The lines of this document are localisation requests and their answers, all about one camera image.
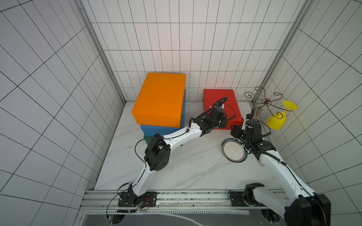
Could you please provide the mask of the orange shoebox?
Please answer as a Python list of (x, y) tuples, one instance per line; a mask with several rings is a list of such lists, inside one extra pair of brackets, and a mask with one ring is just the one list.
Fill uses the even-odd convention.
[(148, 73), (132, 109), (137, 124), (179, 128), (185, 83), (185, 74)]

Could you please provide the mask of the green shoebox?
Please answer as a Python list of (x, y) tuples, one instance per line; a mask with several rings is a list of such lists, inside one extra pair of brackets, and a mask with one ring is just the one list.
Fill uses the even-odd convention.
[(153, 139), (153, 137), (147, 137), (147, 136), (144, 136), (143, 138), (144, 138), (144, 140), (145, 140), (145, 142), (146, 142), (147, 145), (149, 145), (150, 142), (151, 142), (152, 139)]

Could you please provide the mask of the blue shoebox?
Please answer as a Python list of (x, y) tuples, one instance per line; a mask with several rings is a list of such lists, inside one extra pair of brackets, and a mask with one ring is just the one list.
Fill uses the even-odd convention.
[(163, 136), (163, 135), (174, 133), (174, 132), (184, 128), (184, 124), (185, 124), (185, 108), (186, 108), (185, 97), (186, 97), (186, 90), (184, 91), (182, 117), (181, 117), (180, 126), (178, 128), (141, 125), (140, 128), (143, 131), (144, 136), (145, 137), (153, 137), (157, 133), (159, 133), (161, 136)]

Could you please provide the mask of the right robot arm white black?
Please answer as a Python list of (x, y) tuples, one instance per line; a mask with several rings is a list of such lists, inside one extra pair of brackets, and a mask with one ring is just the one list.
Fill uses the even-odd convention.
[(263, 139), (259, 121), (248, 120), (244, 129), (233, 125), (231, 135), (242, 142), (247, 154), (253, 154), (273, 174), (287, 195), (283, 198), (261, 183), (252, 183), (244, 189), (246, 205), (263, 204), (283, 218), (288, 226), (331, 224), (330, 200), (307, 186), (284, 162), (276, 148)]

